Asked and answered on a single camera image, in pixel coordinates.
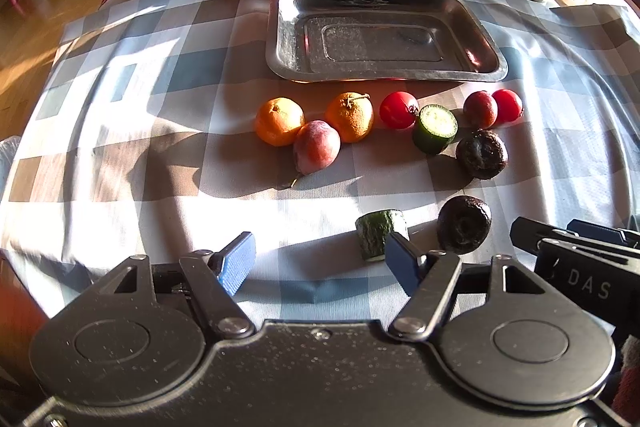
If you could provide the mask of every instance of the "screw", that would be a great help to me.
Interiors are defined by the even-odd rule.
[[[321,328],[311,330],[311,334],[314,336],[316,341],[328,341],[331,337],[331,331],[322,330]]]
[[[426,331],[427,324],[415,317],[400,317],[394,320],[394,329],[405,335],[417,335]]]
[[[44,419],[45,427],[68,427],[66,420],[62,416],[49,415]]]
[[[598,422],[593,418],[583,418],[578,420],[577,427],[598,427]]]
[[[235,338],[251,329],[251,323],[241,317],[226,317],[218,323],[218,330],[225,337]]]

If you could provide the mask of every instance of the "cucumber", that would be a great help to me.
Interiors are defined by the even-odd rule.
[[[425,105],[418,113],[412,138],[415,146],[425,154],[439,154],[447,148],[458,132],[453,113],[441,105]]]
[[[400,210],[379,210],[360,216],[356,219],[356,231],[365,261],[385,258],[386,236],[391,232],[399,232],[409,239],[406,221]]]

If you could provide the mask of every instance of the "tomato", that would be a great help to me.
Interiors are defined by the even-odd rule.
[[[476,91],[466,97],[462,111],[472,126],[487,129],[498,117],[498,104],[488,92]]]
[[[418,117],[418,101],[404,91],[388,94],[380,104],[380,118],[391,129],[406,129]]]
[[[522,100],[511,89],[498,89],[492,95],[498,104],[498,121],[512,122],[523,113]]]

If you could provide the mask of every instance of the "checkered tablecloth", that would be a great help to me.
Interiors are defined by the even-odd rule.
[[[477,196],[494,220],[470,262],[513,253],[517,216],[628,226],[640,190],[635,16],[462,1],[506,57],[503,82],[289,82],[264,58],[270,0],[133,0],[71,23],[9,175],[1,248],[54,315],[126,256],[169,262],[248,230],[257,264],[237,300],[257,324],[388,323],[407,297],[384,263],[360,259],[354,222],[366,212],[401,209],[412,241],[437,248],[444,201]],[[374,107],[408,90],[422,105],[461,108],[469,93],[499,87],[518,92],[525,113],[497,129],[510,163],[488,181],[466,184],[454,145],[425,158],[408,132],[377,121],[328,169],[279,190],[292,178],[291,150],[252,131],[258,107],[276,96],[312,120],[345,90],[368,92]]]

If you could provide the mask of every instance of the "metal tray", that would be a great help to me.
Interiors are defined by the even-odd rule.
[[[266,59],[289,80],[496,82],[507,62],[459,0],[272,0]]]

